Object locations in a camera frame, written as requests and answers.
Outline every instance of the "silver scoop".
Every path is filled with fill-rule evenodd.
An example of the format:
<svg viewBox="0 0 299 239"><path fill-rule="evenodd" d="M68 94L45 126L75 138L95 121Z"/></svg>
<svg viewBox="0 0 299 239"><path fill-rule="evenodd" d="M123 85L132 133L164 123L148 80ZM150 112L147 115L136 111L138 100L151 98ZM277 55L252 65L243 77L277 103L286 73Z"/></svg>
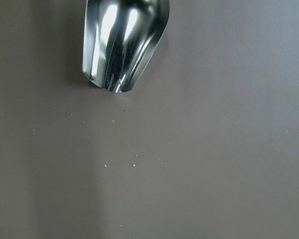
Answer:
<svg viewBox="0 0 299 239"><path fill-rule="evenodd" d="M105 90L132 90L168 17L169 0L87 0L82 71Z"/></svg>

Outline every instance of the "shiny metal object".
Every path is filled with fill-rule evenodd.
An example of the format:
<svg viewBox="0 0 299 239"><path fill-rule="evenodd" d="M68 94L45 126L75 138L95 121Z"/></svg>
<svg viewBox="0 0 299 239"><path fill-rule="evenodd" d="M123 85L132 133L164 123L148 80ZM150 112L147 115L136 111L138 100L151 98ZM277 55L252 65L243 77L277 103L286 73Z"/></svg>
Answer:
<svg viewBox="0 0 299 239"><path fill-rule="evenodd" d="M168 17L169 0L87 0L82 71L105 90L132 90Z"/></svg>

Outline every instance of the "gray surface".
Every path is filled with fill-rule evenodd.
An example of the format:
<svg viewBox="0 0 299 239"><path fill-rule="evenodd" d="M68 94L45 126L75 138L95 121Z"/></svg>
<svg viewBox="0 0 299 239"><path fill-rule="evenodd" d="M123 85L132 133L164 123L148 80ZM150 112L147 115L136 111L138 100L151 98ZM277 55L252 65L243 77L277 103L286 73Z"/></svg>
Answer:
<svg viewBox="0 0 299 239"><path fill-rule="evenodd" d="M0 239L299 239L299 1L171 0L119 95L84 8L0 1Z"/></svg>

